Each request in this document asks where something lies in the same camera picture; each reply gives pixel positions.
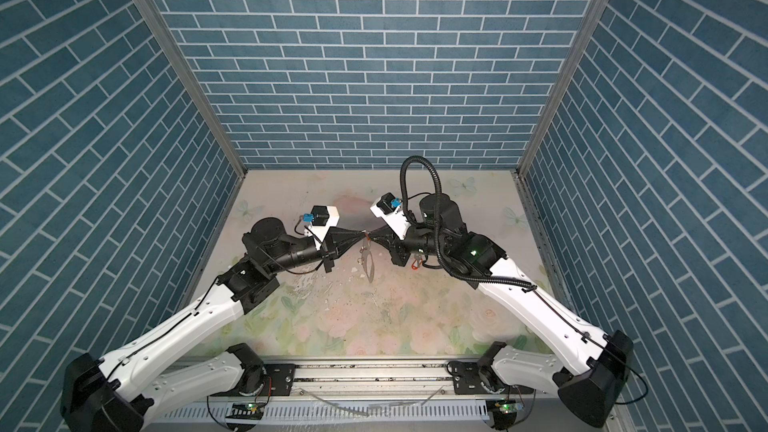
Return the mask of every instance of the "robotic arm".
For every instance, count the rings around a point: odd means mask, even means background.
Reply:
[[[419,203],[423,222],[408,210],[406,171],[414,162],[427,168],[435,184],[435,193]],[[389,250],[392,263],[404,266],[413,253],[434,255],[439,266],[431,268],[443,268],[493,297],[554,352],[535,354],[494,343],[478,361],[485,387],[504,390],[521,384],[557,392],[577,417],[601,427],[628,379],[632,341],[621,331],[608,335],[573,314],[531,283],[491,239],[469,232],[427,159],[409,157],[400,170],[400,185],[402,199],[388,193],[371,206],[387,225],[368,232]],[[70,429],[138,432],[153,418],[210,394],[261,392],[268,379],[264,362],[245,344],[213,360],[162,372],[218,328],[263,302],[280,286],[278,272],[318,261],[318,268],[323,265],[331,272],[334,261],[366,235],[338,228],[339,213],[331,206],[315,206],[303,220],[302,237],[286,234],[278,218],[259,220],[243,236],[245,256],[216,277],[203,296],[100,359],[83,354],[73,360],[65,371],[61,406]]]

